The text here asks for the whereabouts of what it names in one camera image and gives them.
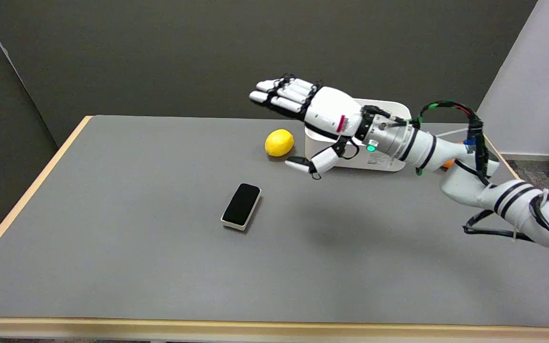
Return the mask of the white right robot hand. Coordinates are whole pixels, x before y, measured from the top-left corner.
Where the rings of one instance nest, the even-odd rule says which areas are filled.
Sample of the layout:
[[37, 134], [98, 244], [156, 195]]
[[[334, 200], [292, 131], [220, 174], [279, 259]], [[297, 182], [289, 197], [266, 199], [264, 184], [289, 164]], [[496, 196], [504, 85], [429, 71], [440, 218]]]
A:
[[304, 81], [293, 74], [276, 80], [260, 81], [249, 95], [252, 102], [290, 119], [303, 122], [305, 128], [334, 143], [311, 158], [291, 156], [285, 164], [319, 180], [322, 174], [344, 159], [346, 146], [362, 126], [362, 107], [347, 93]]

